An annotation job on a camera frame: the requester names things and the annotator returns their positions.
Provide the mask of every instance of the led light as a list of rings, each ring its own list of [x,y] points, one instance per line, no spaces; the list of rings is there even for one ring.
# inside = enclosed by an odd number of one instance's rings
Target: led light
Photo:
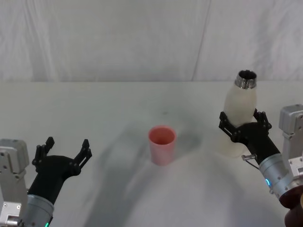
[[[268,186],[270,187],[270,182],[268,179],[265,179],[266,183],[268,184]]]

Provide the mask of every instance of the white backdrop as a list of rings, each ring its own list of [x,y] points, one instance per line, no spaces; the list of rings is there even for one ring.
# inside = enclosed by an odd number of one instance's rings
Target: white backdrop
[[[0,0],[2,81],[303,79],[301,0]]]

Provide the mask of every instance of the metal bracket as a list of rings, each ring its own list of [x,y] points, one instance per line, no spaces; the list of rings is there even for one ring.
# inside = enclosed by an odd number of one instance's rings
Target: metal bracket
[[[0,140],[0,185],[3,206],[0,226],[17,226],[18,217],[27,205],[24,175],[28,166],[27,146],[21,140]]]

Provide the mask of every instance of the cable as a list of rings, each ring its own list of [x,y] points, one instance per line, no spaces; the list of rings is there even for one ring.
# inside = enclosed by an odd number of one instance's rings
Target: cable
[[[252,167],[255,167],[257,170],[259,170],[258,167],[256,167],[254,164],[250,163],[249,161],[245,160],[248,164],[250,164]]]

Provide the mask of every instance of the robotic arm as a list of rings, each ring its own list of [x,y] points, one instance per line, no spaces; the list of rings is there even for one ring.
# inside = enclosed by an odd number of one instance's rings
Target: robotic arm
[[[256,160],[259,165],[256,168],[264,176],[269,192],[284,207],[297,209],[303,194],[303,105],[286,106],[281,110],[279,128],[284,136],[282,154],[268,136],[271,124],[265,112],[255,110],[254,117],[257,122],[236,128],[221,112],[219,128],[232,142],[242,143],[248,148],[251,155],[242,156],[242,159],[246,162]]]
[[[54,140],[38,145],[32,164],[38,173],[27,192],[24,175],[29,164],[27,146],[21,140],[0,140],[0,185],[3,206],[1,227],[48,227],[53,219],[54,203],[64,181],[81,173],[91,158],[88,140],[74,158],[47,156]]]

